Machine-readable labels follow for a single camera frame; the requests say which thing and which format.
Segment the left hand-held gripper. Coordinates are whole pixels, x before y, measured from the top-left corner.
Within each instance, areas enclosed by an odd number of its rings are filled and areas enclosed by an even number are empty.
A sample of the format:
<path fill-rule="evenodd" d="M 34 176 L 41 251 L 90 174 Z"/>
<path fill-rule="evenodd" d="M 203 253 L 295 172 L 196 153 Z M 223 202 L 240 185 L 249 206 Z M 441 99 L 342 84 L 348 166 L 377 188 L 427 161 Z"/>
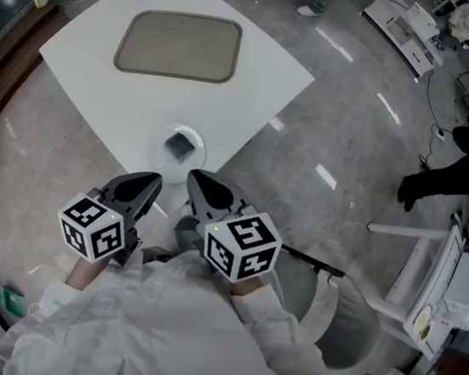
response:
<path fill-rule="evenodd" d="M 158 173 L 127 173 L 75 196 L 58 211 L 66 245 L 89 263 L 112 257 L 123 266 L 141 243 L 135 225 L 159 196 L 162 180 Z"/>

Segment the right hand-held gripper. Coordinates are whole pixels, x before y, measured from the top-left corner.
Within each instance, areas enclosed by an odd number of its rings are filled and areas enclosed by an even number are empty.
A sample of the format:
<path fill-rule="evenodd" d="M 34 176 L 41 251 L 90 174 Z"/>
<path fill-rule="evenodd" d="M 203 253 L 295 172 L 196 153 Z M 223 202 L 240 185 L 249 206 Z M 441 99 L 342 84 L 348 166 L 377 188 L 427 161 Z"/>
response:
<path fill-rule="evenodd" d="M 274 270 L 282 239 L 268 213 L 221 174 L 193 169 L 186 185 L 191 209 L 202 220 L 201 256 L 213 270 L 234 284 Z"/>

